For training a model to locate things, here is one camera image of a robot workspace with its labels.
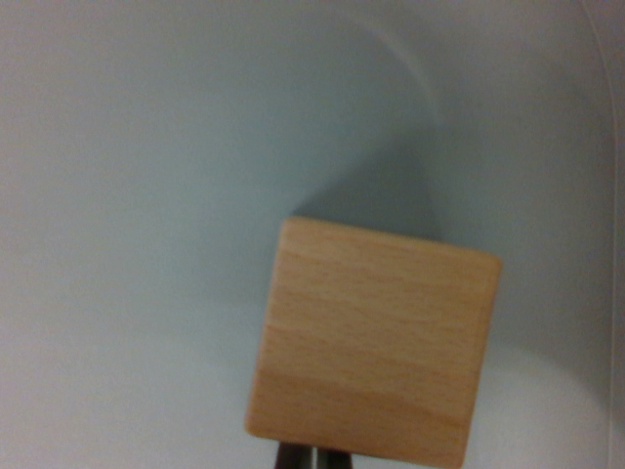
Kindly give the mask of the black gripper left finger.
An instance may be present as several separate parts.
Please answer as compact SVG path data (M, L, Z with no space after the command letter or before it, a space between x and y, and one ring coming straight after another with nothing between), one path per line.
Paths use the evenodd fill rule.
M274 469L312 469L313 449L309 446L280 442Z

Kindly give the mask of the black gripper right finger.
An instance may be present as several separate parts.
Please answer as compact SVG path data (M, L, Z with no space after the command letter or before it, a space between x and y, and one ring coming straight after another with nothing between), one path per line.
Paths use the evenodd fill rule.
M317 448L316 449L317 469L353 469L352 455L348 452Z

